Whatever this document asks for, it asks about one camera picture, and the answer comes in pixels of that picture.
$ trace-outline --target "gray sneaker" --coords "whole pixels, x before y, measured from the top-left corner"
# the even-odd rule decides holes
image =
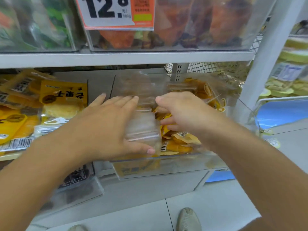
[[[202,231],[197,214],[191,208],[183,208],[177,219],[176,231]]]
[[[88,231],[88,229],[83,225],[74,225],[68,231]]]

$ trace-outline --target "white metal shelf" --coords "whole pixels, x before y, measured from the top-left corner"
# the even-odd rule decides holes
[[[187,62],[249,61],[254,50],[185,52],[106,52],[0,54],[0,68],[112,66]]]

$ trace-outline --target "right hand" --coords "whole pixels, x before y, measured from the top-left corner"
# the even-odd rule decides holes
[[[191,92],[172,92],[156,97],[158,112],[171,113],[172,117],[161,120],[169,130],[189,132],[208,145],[213,138],[222,137],[238,128],[232,120],[205,104]]]

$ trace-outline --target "orange price tag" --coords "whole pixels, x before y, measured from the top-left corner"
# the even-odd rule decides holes
[[[153,30],[155,0],[76,0],[86,30]]]

